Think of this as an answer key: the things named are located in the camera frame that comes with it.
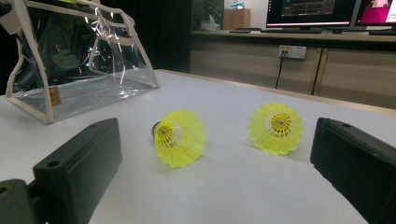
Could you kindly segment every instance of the table surface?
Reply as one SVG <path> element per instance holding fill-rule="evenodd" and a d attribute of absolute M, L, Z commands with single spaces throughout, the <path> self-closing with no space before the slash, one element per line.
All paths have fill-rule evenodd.
<path fill-rule="evenodd" d="M 32 167 L 53 150 L 96 121 L 118 118 L 123 163 L 90 223 L 365 223 L 309 161 L 316 122 L 338 119 L 396 146 L 394 111 L 168 71 L 156 76 L 158 90 L 48 126 L 1 96 L 0 180 L 31 182 Z M 271 102 L 303 119 L 304 140 L 286 156 L 260 151 L 248 136 L 254 110 Z M 180 108 L 201 117 L 208 137 L 201 158 L 172 169 L 156 155 L 150 129 Z"/>

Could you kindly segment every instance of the dark background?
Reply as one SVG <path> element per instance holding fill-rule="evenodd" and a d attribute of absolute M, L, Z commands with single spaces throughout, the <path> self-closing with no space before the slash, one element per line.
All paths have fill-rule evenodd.
<path fill-rule="evenodd" d="M 154 69 L 190 72 L 191 0 L 101 0 L 121 8 L 135 21 L 135 29 Z M 14 36 L 0 28 L 0 95 L 18 60 Z"/>

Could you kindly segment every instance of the wall socket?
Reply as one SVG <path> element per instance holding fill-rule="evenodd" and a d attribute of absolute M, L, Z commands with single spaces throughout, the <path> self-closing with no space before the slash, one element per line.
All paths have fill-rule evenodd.
<path fill-rule="evenodd" d="M 306 47 L 280 45 L 279 53 L 277 54 L 277 56 L 281 57 L 282 52 L 286 52 L 285 58 L 304 59 L 306 54 Z"/>

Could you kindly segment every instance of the computer monitor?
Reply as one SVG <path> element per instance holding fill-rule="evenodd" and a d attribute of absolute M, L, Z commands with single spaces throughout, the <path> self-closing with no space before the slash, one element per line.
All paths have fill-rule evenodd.
<path fill-rule="evenodd" d="M 348 27 L 356 0 L 268 0 L 267 28 Z"/>
<path fill-rule="evenodd" d="M 356 25 L 396 26 L 396 1 L 361 0 Z"/>

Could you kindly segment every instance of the nylon shuttlecock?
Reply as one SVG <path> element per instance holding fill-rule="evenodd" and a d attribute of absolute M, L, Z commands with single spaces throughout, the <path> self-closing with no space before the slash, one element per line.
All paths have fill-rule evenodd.
<path fill-rule="evenodd" d="M 288 154 L 303 139 L 304 126 L 295 109 L 271 103 L 256 109 L 248 126 L 256 147 L 272 154 Z"/>
<path fill-rule="evenodd" d="M 205 147 L 205 125 L 188 110 L 171 112 L 154 125 L 153 135 L 157 155 L 172 167 L 193 163 Z"/>

